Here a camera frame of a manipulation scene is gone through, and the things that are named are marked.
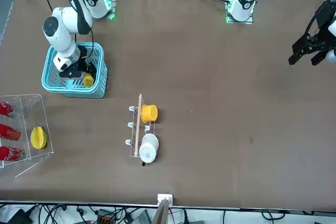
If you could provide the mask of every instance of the floor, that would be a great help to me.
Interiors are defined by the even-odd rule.
[[[2,31],[5,32],[5,25],[8,18],[8,13],[11,8],[13,0],[0,0],[0,35]],[[0,221],[8,221],[10,217],[22,206],[6,206],[0,209]],[[86,220],[94,220],[95,215],[89,208],[84,207]],[[143,210],[139,209],[134,212],[134,215],[140,214]],[[148,210],[151,219],[155,214],[155,210]],[[180,223],[183,221],[184,215],[181,210],[173,210],[174,220],[169,217],[169,223]],[[222,223],[223,212],[212,210],[188,210],[188,216],[190,221],[203,220],[205,223]],[[46,212],[42,211],[41,219],[44,220]],[[38,210],[35,210],[32,214],[32,218],[37,220]],[[75,207],[69,207],[68,210],[62,214],[57,215],[57,221],[61,223],[76,223],[82,221]],[[321,217],[321,216],[303,216],[303,215],[286,215],[282,220],[276,221],[278,224],[282,223],[336,223],[336,217]],[[256,212],[235,212],[227,211],[225,214],[225,223],[270,223],[265,220],[260,213]]]
[[[25,206],[25,205],[11,205],[11,206],[5,206],[0,209],[0,221],[7,222],[10,220],[10,218],[16,213],[17,210],[23,209],[24,211],[27,211],[31,206]],[[89,221],[92,221],[93,223],[97,216],[94,214],[92,210],[90,210],[89,207],[80,206],[81,209],[83,209],[83,218],[84,220],[89,223]],[[93,210],[100,209],[99,207],[92,207]],[[114,211],[113,208],[109,207],[103,207],[106,211]],[[131,212],[134,210],[133,208],[127,209],[128,212]],[[132,214],[133,220],[135,220],[141,213],[145,211],[145,208],[141,208],[138,210],[135,210]],[[155,215],[156,209],[147,209],[148,215],[150,220],[153,220]],[[168,217],[168,224],[182,224],[184,223],[184,212],[182,209],[171,209],[171,214],[169,214]],[[268,221],[264,219],[259,212],[236,212],[236,211],[226,211],[224,220],[223,220],[223,211],[222,210],[190,210],[187,209],[187,216],[188,220],[191,224],[220,224],[220,223],[226,223],[226,224],[271,224],[271,221]],[[33,220],[33,223],[39,223],[38,222],[38,216],[39,216],[39,207],[34,210],[30,218]],[[41,223],[44,223],[47,216],[47,212],[42,209],[40,214],[40,221]],[[279,214],[273,214],[274,218],[281,217],[282,215]],[[58,224],[72,224],[72,223],[84,223],[81,216],[76,211],[76,206],[68,206],[66,211],[62,211],[59,209],[56,213],[55,220]],[[150,224],[150,222],[144,222],[144,221],[134,221],[134,224],[142,223],[142,224]],[[332,224],[336,223],[336,217],[327,217],[327,216],[310,216],[310,215],[292,215],[292,214],[286,214],[285,217],[281,220],[275,220],[275,224],[297,224],[297,223],[320,223],[320,224]],[[117,224],[124,224],[123,221],[117,221]]]

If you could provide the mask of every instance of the blue basket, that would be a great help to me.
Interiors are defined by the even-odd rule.
[[[91,42],[78,42],[91,53]],[[82,80],[64,80],[59,77],[59,71],[53,63],[57,51],[49,47],[42,74],[42,86],[49,92],[62,93],[67,97],[102,98],[105,94],[107,67],[104,63],[104,51],[98,43],[94,43],[92,55],[86,60],[92,62],[97,69],[96,79],[91,88],[84,87]]]

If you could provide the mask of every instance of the metal bar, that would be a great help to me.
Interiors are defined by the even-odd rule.
[[[163,201],[164,201],[164,207],[163,207],[163,210],[162,210],[161,224],[167,224],[169,202],[168,202],[167,199],[163,200]]]
[[[158,209],[156,210],[155,212],[155,215],[154,215],[154,218],[152,220],[152,224],[159,224],[161,223],[161,219],[162,219],[162,213],[163,213],[163,209],[164,209],[164,206],[165,206],[165,202],[167,200],[163,200],[161,201],[161,203],[159,204],[159,207]]]

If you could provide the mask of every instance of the yellow cup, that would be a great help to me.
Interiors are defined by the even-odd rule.
[[[142,105],[140,117],[144,123],[155,121],[158,118],[157,107],[155,105]]]

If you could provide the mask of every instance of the brown table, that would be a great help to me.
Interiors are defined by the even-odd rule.
[[[175,205],[335,210],[336,68],[287,63],[322,1],[258,0],[253,25],[227,25],[219,2],[119,0],[116,19],[93,26],[109,68],[94,100],[42,88],[50,11],[15,0],[0,90],[44,96],[55,155],[2,180],[0,197],[155,204],[172,193]],[[160,109],[146,167],[124,143],[139,93]]]

